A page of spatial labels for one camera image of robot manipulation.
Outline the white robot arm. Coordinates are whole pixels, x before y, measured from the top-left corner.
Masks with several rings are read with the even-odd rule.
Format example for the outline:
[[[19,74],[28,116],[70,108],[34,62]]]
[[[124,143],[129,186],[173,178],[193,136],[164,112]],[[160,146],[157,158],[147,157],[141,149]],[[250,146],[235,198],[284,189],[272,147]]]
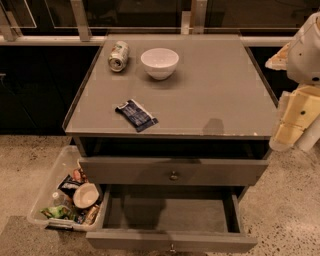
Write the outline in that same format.
[[[274,151],[297,146],[310,150],[319,140],[320,117],[320,13],[312,14],[293,39],[268,59],[265,66],[285,70],[298,87],[284,91],[269,141]]]

